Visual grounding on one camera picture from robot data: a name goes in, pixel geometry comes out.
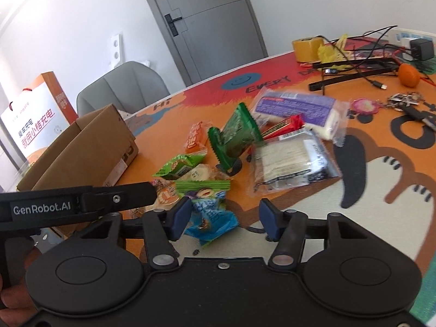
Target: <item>door handle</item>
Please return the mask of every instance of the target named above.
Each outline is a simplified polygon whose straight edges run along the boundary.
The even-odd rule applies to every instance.
[[[173,34],[173,37],[177,37],[179,35],[179,32],[177,31],[176,26],[174,25],[174,22],[180,21],[183,17],[177,17],[175,19],[171,18],[171,15],[168,13],[164,16],[166,22],[168,23],[169,29],[171,30],[171,33]]]

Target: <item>door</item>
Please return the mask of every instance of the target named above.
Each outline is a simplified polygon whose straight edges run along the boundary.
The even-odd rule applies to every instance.
[[[156,0],[193,83],[264,58],[246,0]]]

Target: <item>white wall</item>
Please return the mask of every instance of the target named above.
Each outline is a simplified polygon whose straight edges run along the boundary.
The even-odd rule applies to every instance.
[[[323,34],[359,35],[389,25],[436,32],[436,0],[250,0],[269,55]]]
[[[3,87],[0,84],[0,111],[3,112],[9,105],[9,101],[6,97]]]
[[[71,104],[109,71],[110,37],[122,33],[126,61],[151,61],[169,91],[185,84],[146,0],[27,0],[0,30],[0,83],[14,97],[54,71]]]

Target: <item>black charger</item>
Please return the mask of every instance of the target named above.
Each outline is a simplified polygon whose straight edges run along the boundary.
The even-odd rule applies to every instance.
[[[433,41],[424,38],[411,40],[410,53],[415,60],[430,60],[435,56]]]

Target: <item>orange snack package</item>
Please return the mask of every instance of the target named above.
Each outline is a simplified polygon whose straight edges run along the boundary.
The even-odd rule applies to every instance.
[[[208,130],[212,126],[208,122],[198,122],[193,124],[189,131],[188,140],[185,144],[185,153],[196,153],[206,147],[208,140]]]

